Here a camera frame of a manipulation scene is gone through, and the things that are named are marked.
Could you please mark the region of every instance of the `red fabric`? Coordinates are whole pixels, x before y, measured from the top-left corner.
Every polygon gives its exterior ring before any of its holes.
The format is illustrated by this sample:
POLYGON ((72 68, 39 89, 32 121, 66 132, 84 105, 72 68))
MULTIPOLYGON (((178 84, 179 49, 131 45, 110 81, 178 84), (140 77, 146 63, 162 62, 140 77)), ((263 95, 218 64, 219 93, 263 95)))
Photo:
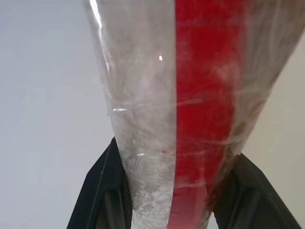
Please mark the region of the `red fabric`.
POLYGON ((194 229, 223 158, 247 0, 175 0, 177 151, 168 229, 194 229))

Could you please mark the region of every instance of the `plastic wrapping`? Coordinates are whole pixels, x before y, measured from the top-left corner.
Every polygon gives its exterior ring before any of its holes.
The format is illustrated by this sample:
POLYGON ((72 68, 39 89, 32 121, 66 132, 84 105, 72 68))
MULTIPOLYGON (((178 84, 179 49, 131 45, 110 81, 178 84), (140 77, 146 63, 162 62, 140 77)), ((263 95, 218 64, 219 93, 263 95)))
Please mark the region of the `plastic wrapping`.
POLYGON ((303 32, 305 1, 86 0, 86 9, 134 223, 204 228, 303 32))

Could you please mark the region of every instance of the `red stripe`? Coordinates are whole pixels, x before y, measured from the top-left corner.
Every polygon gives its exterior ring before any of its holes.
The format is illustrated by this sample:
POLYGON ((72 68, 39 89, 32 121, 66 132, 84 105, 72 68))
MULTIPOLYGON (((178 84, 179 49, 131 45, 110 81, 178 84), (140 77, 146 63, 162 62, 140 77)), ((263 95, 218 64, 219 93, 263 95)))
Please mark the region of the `red stripe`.
POLYGON ((175 0, 177 152, 168 229, 199 223, 223 158, 241 72, 246 0, 175 0))

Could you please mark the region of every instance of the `white background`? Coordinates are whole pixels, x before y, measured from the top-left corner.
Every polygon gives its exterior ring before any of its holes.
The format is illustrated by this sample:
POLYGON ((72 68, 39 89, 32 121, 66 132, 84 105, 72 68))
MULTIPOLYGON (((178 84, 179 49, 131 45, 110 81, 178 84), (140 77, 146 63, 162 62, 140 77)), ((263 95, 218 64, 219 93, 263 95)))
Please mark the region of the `white background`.
MULTIPOLYGON (((244 150, 303 227, 304 53, 305 41, 244 150)), ((112 136, 81 1, 1 1, 0 228, 66 228, 112 136)))

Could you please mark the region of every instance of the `clear plastic wrap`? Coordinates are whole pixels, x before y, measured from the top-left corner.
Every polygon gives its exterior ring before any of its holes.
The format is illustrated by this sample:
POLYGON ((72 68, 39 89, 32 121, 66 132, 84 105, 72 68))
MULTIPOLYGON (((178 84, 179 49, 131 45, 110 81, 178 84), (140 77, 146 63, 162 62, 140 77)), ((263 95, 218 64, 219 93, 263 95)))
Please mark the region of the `clear plastic wrap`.
POLYGON ((303 32, 305 1, 86 0, 86 9, 134 223, 204 228, 303 32))

